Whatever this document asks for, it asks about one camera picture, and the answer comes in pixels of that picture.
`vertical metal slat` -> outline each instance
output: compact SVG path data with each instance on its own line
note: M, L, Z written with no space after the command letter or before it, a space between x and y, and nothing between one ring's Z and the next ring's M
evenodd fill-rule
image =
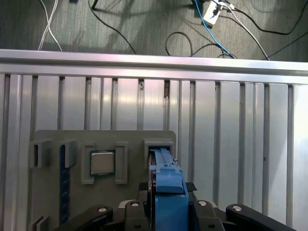
M293 228L308 227L308 86L294 86Z
M244 145L244 184L243 184L243 203L252 206L252 187L253 187L253 141L254 141L254 85L245 84L244 102L244 140L240 141Z
M240 84L221 83L218 206L238 198Z
M80 130L85 125L85 77L65 77L63 85L63 129Z
M116 129L137 130L138 80L118 79Z
M263 186L263 127L264 127L264 85L254 86L254 140L253 140L253 183L252 208L262 212Z
M7 158L7 132L9 109L9 77L0 75L0 229L4 223L5 173Z
M22 76L11 76L4 230L16 230Z
M27 229L28 157L31 132L32 76L22 77L16 230Z
M91 78L90 89L90 130L100 130L101 126L102 79Z
M112 79L104 78L101 81L102 81L101 130L110 130L111 129Z
M169 130L174 131L177 137L176 158L178 158L178 140L179 140L179 108L180 108L180 82L170 81L170 99L169 99Z
M164 88L163 80L144 80L143 130L163 130Z
M288 86L269 85L268 216L286 223Z
M57 130L59 77L39 76L37 91L36 130Z
M213 201L215 82L196 82L194 184L197 198Z
M190 127L190 81L180 82L180 117L179 117L179 165L185 179L189 171L189 127Z

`blue strip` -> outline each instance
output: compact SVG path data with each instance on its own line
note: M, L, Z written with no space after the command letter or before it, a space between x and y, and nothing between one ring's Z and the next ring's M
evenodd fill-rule
M65 167L65 145L60 147L60 204L59 223L64 224L69 219L70 207L70 169Z

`blue part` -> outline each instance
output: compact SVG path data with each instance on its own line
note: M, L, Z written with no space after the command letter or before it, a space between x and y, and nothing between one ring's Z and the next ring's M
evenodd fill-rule
M65 223L69 219L70 209L70 169L65 167L65 145L60 147L60 204L59 223Z
M150 166L150 171L156 171L156 192L183 194L182 170L174 163L173 157L166 148L153 149L156 166Z
M166 148L154 151L156 166L155 230L188 230L188 191L181 168Z
M155 196L155 230L188 231L188 191L182 178L184 194Z

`gray fixture plate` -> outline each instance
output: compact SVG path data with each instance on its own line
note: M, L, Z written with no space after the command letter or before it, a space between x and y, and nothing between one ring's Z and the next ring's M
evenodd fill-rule
M63 141L75 140L78 145L77 161L70 167L70 217L73 217L96 204L110 205L115 209L120 202L136 198L139 183L148 180L148 170L144 167L143 139L176 143L173 131L37 131L34 140L51 140L52 150L47 167L30 169L30 222L44 216L49 217L50 229L59 224L59 155ZM89 149L84 146L95 143L96 150L111 150L119 141L128 142L128 184L116 184L115 174L95 178L93 184L82 183L81 162L83 155L90 155Z

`aluminum rail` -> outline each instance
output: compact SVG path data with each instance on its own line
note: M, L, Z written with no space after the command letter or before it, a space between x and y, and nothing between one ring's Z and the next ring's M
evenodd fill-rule
M58 51L0 50L0 72L308 84L306 63ZM233 73L239 74L236 79Z

